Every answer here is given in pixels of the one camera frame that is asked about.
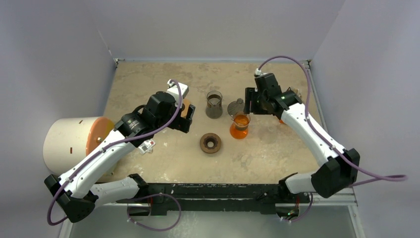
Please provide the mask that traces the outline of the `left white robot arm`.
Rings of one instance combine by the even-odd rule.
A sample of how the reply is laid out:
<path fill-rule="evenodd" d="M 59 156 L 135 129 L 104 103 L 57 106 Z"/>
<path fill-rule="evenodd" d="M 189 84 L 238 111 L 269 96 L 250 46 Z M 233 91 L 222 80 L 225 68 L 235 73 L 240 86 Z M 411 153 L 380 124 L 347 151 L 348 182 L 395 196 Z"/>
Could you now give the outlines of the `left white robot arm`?
<path fill-rule="evenodd" d="M 48 208 L 47 223 L 55 226 L 63 222 L 51 219 L 55 203 L 61 207 L 66 219 L 76 223 L 107 203 L 123 199 L 132 199 L 136 203 L 145 201 L 151 194 L 149 185 L 138 174 L 115 182 L 97 182 L 120 159 L 142 148 L 143 143 L 159 131 L 168 127 L 189 132 L 195 106 L 184 108 L 180 98 L 179 95 L 156 92 L 149 97 L 147 104 L 123 115 L 103 142 L 79 164 L 60 176 L 49 175 L 44 183 L 53 200 Z"/>

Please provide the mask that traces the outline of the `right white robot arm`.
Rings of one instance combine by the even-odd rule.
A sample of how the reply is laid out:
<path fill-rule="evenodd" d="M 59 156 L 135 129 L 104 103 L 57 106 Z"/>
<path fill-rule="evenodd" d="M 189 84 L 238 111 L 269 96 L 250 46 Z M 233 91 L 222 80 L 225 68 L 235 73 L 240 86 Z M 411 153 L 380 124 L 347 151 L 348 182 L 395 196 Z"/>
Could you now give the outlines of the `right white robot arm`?
<path fill-rule="evenodd" d="M 314 192 L 329 198 L 352 185 L 358 171 L 360 155 L 334 140 L 306 111 L 305 104 L 291 90 L 282 91 L 273 73 L 257 72 L 256 87 L 245 89 L 246 114 L 273 115 L 292 128 L 314 156 L 319 169 L 311 173 L 294 173 L 279 181 L 278 195 L 285 202 L 298 193 Z"/>

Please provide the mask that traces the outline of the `orange glass carafe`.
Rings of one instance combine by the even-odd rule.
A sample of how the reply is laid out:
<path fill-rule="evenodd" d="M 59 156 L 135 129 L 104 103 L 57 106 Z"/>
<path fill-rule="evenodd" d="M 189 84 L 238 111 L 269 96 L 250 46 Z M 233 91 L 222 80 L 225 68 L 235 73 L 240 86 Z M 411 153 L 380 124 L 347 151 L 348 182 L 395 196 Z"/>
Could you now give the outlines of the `orange glass carafe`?
<path fill-rule="evenodd" d="M 249 132 L 249 123 L 251 119 L 248 114 L 237 113 L 232 118 L 230 134 L 235 139 L 244 139 Z"/>

